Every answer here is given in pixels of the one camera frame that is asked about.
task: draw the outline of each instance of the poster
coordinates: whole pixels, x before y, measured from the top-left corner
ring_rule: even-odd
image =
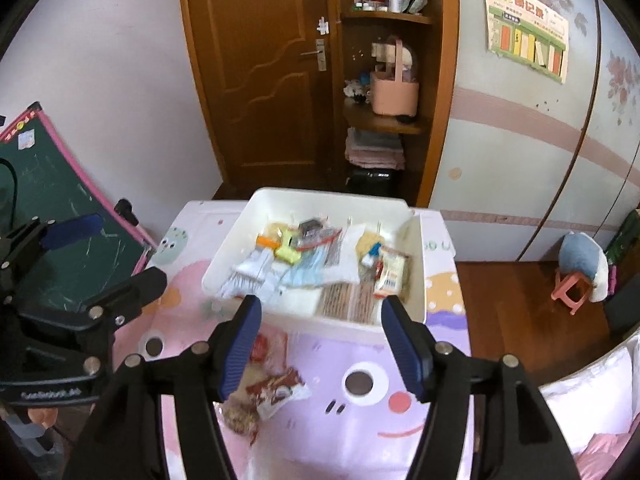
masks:
[[[490,51],[566,80],[569,22],[538,0],[485,0]]]

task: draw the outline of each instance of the corner shelf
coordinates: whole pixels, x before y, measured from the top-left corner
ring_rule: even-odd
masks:
[[[373,113],[371,105],[357,104],[349,97],[344,100],[342,114],[349,126],[359,130],[405,135],[421,135],[429,130],[429,125],[420,118],[415,123],[404,124],[395,117],[377,115]]]
[[[342,18],[344,20],[379,18],[382,20],[400,20],[401,22],[422,23],[424,25],[431,25],[433,23],[433,18],[430,16],[416,16],[415,14],[380,10],[348,10],[342,14]]]

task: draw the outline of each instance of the white sticker on chalkboard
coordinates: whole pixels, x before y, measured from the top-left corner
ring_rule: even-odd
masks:
[[[35,130],[29,130],[28,132],[22,132],[18,135],[18,150],[26,150],[36,143]]]

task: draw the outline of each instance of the plastic stool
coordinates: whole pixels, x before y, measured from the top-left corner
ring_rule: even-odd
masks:
[[[589,287],[587,292],[578,301],[574,301],[567,296],[567,293],[578,282],[584,282]],[[571,315],[582,306],[591,293],[591,281],[581,272],[571,272],[560,281],[560,269],[556,269],[556,288],[551,293],[552,300],[561,300],[571,309]]]

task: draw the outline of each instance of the chalkboard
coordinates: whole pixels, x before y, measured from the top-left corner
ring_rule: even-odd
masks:
[[[46,253],[20,284],[17,300],[77,312],[83,300],[128,278],[146,260],[142,235],[113,213],[34,103],[0,134],[0,157],[18,180],[14,227],[34,216],[63,221],[98,213],[99,236]],[[10,231],[14,180],[0,166],[0,235]]]

